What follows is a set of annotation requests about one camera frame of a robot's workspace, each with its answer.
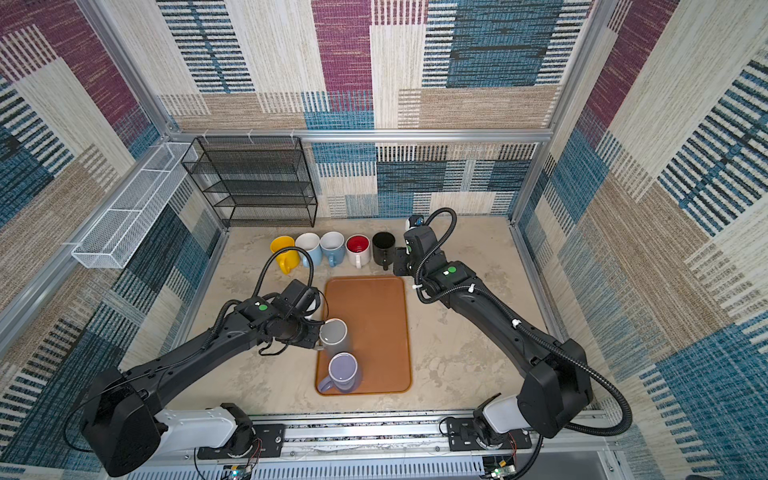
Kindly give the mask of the black mug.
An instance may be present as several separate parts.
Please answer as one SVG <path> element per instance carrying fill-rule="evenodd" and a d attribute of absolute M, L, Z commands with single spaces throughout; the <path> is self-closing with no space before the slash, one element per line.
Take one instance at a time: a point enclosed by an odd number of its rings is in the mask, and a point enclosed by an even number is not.
<path fill-rule="evenodd" d="M 396 255 L 396 238 L 387 231 L 377 232 L 372 238 L 372 252 L 374 262 L 388 271 L 392 266 Z"/>

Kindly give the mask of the grey mug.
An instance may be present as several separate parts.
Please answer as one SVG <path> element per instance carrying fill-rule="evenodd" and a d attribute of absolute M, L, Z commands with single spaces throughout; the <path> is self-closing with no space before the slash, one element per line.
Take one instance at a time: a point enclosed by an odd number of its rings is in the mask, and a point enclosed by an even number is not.
<path fill-rule="evenodd" d="M 351 337 L 347 324 L 338 318 L 327 320 L 319 330 L 322 351 L 328 359 L 339 353 L 351 353 Z"/>

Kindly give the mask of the yellow mug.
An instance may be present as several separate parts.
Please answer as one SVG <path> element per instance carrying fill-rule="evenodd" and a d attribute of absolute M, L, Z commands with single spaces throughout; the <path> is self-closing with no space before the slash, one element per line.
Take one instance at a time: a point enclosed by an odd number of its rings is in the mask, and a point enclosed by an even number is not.
<path fill-rule="evenodd" d="M 270 251 L 272 253 L 279 252 L 287 247 L 294 247 L 295 240 L 291 236 L 280 236 L 275 238 L 270 244 Z M 295 250 L 288 250 L 284 253 L 280 253 L 276 257 L 276 262 L 285 275 L 290 274 L 295 268 L 301 264 L 300 255 Z"/>

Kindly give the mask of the white mug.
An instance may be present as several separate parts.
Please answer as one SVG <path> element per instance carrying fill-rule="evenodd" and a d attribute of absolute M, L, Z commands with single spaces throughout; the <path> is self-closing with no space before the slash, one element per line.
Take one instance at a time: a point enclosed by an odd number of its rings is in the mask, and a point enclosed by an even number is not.
<path fill-rule="evenodd" d="M 346 240 L 346 256 L 352 266 L 362 269 L 371 260 L 371 241 L 363 234 L 354 234 Z"/>

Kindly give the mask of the purple mug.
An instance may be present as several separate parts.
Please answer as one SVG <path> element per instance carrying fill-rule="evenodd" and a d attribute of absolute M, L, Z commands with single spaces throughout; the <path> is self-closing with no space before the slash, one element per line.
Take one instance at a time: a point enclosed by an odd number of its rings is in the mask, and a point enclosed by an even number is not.
<path fill-rule="evenodd" d="M 348 352 L 335 355 L 328 364 L 327 376 L 317 386 L 320 393 L 335 388 L 342 394 L 357 390 L 362 382 L 362 368 L 357 358 Z"/>

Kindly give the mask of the brown plastic tray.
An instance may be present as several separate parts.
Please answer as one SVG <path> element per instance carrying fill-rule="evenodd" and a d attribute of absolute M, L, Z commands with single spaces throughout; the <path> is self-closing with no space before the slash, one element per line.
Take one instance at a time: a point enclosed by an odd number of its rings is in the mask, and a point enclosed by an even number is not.
<path fill-rule="evenodd" d="M 348 327 L 361 381 L 356 395 L 397 394 L 412 384 L 403 280 L 395 276 L 334 277 L 325 286 L 326 317 Z"/>

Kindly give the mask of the light blue mug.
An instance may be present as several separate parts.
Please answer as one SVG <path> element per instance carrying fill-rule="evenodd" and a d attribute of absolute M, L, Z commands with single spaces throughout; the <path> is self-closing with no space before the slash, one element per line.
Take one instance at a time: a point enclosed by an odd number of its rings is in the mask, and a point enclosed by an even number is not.
<path fill-rule="evenodd" d="M 295 239 L 295 246 L 308 253 L 315 267 L 322 263 L 323 252 L 320 246 L 320 237 L 316 233 L 306 232 L 300 234 Z"/>

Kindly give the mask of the teal blue mug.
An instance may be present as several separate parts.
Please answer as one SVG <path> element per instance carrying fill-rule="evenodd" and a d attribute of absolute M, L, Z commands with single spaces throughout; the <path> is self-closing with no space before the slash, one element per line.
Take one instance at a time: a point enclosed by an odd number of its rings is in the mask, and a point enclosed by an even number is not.
<path fill-rule="evenodd" d="M 320 238 L 320 247 L 332 268 L 341 265 L 346 258 L 345 237 L 340 232 L 325 233 Z"/>

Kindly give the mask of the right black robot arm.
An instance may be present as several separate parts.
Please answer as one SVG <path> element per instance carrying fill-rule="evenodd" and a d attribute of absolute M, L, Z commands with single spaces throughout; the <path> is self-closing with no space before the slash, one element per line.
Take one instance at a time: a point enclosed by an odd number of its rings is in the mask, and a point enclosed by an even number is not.
<path fill-rule="evenodd" d="M 505 399 L 494 397 L 477 408 L 478 436 L 488 442 L 517 429 L 529 429 L 547 439 L 563 429 L 598 437 L 625 433 L 633 423 L 628 400 L 589 366 L 578 342 L 561 342 L 534 327 L 493 294 L 465 263 L 446 258 L 442 246 L 457 222 L 457 213 L 449 207 L 439 208 L 429 216 L 410 216 L 404 232 L 405 245 L 397 253 L 394 271 L 412 277 L 421 303 L 440 303 L 469 320 L 522 376 L 518 394 Z M 593 401 L 594 384 L 600 385 L 619 406 L 620 418 L 612 426 L 592 427 L 575 421 Z"/>

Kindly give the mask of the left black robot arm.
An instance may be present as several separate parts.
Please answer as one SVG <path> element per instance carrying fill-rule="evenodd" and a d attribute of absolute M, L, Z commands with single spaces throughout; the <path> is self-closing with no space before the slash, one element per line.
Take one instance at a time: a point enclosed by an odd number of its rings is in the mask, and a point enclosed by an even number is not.
<path fill-rule="evenodd" d="M 207 450 L 230 458 L 252 458 L 257 433 L 248 415 L 233 403 L 202 410 L 174 411 L 169 403 L 229 359 L 252 348 L 312 349 L 321 321 L 313 314 L 323 295 L 311 280 L 293 280 L 282 292 L 254 291 L 229 300 L 212 327 L 144 364 L 120 371 L 110 367 L 83 389 L 67 416 L 111 477 L 127 475 L 152 457 L 182 450 Z"/>

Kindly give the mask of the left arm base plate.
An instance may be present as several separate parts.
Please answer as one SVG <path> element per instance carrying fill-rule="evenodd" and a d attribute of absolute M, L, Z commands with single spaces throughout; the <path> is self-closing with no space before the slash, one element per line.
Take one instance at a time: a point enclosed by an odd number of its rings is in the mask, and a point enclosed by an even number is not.
<path fill-rule="evenodd" d="M 203 447 L 197 450 L 198 460 L 246 460 L 276 458 L 283 448 L 285 424 L 256 424 L 238 427 L 233 437 L 222 447 Z"/>

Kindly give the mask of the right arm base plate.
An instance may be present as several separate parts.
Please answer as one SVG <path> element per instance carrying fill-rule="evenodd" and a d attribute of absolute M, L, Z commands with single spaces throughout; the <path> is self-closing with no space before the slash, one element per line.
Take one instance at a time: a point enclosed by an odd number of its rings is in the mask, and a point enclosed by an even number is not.
<path fill-rule="evenodd" d="M 530 435 L 523 430 L 498 433 L 479 418 L 447 416 L 438 423 L 438 431 L 448 439 L 451 451 L 529 449 L 533 446 Z"/>

